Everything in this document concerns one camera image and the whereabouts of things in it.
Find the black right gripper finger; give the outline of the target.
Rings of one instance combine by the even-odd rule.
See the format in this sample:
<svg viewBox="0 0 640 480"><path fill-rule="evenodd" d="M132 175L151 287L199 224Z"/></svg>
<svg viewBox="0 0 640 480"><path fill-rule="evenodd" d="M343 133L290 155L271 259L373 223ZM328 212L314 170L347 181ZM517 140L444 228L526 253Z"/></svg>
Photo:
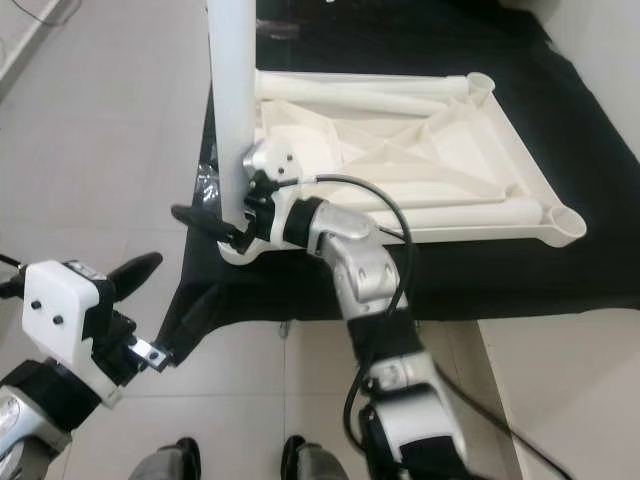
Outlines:
<svg viewBox="0 0 640 480"><path fill-rule="evenodd" d="M246 233L204 207L172 205L170 214L189 229L204 233L215 242L229 244L233 250L244 250L250 244Z"/></svg>

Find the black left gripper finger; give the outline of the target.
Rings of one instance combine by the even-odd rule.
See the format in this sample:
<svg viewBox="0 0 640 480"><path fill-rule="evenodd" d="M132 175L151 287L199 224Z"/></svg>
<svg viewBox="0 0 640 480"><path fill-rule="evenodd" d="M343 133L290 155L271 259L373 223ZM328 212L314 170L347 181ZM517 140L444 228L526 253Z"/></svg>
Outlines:
<svg viewBox="0 0 640 480"><path fill-rule="evenodd" d="M216 328L220 308L220 284L183 283L175 288L157 334L157 344L168 353L170 366L183 364L198 343Z"/></svg>
<svg viewBox="0 0 640 480"><path fill-rule="evenodd" d="M115 300L124 301L142 287L151 278L159 266L163 264L164 257L159 252L147 252L123 262L110 271L110 283L113 284Z"/></svg>

